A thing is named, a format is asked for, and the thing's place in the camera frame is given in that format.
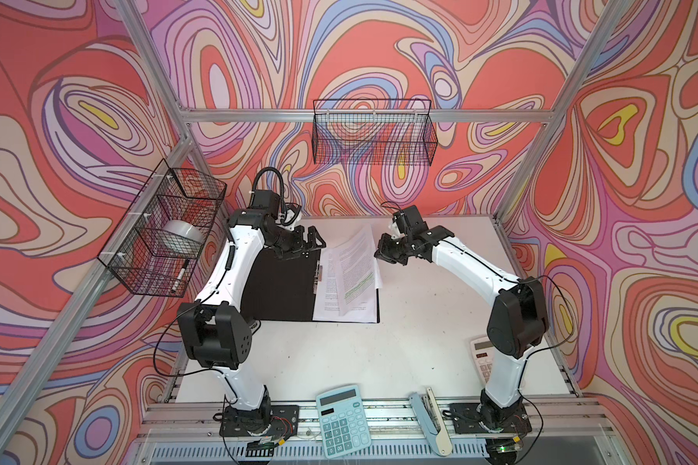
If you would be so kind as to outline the teal clip folder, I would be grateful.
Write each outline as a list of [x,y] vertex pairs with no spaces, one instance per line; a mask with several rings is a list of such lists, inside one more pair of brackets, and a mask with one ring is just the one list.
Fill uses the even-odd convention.
[[281,260],[262,251],[246,281],[240,313],[248,322],[313,322],[320,277],[320,255],[314,251],[297,259]]

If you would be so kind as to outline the white printed paper sheets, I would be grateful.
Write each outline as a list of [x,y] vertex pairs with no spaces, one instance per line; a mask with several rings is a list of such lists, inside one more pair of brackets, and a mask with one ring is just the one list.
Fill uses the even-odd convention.
[[374,257],[375,248],[372,230],[364,225],[333,252],[339,319],[342,322],[376,324],[379,320],[381,278]]

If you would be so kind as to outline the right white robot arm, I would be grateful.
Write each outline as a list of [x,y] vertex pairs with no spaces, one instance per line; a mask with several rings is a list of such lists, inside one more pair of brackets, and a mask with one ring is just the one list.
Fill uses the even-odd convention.
[[504,271],[442,226],[394,236],[384,232],[375,257],[393,265],[425,260],[451,272],[490,304],[487,336],[496,352],[481,400],[499,410],[519,404],[527,363],[546,349],[543,339],[550,327],[541,280]]

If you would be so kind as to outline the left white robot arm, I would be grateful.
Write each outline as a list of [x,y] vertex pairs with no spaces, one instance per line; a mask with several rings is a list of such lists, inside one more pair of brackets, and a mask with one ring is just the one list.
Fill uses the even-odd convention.
[[255,320],[311,320],[325,246],[316,227],[283,227],[265,210],[241,210],[231,219],[213,275],[176,315],[188,358],[213,372],[234,395],[227,410],[251,417],[269,414],[268,388],[246,364],[251,325]]

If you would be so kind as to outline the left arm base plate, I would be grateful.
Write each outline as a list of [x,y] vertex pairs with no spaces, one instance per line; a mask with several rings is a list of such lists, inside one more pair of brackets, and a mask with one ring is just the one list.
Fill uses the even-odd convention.
[[264,409],[240,411],[227,406],[213,415],[223,438],[289,439],[299,431],[300,407],[294,404],[271,406]]

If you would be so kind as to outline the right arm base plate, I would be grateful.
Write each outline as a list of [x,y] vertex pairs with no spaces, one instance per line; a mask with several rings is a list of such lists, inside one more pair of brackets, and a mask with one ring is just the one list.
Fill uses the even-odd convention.
[[523,401],[501,409],[489,403],[453,403],[442,412],[457,434],[511,434],[527,436],[532,425]]

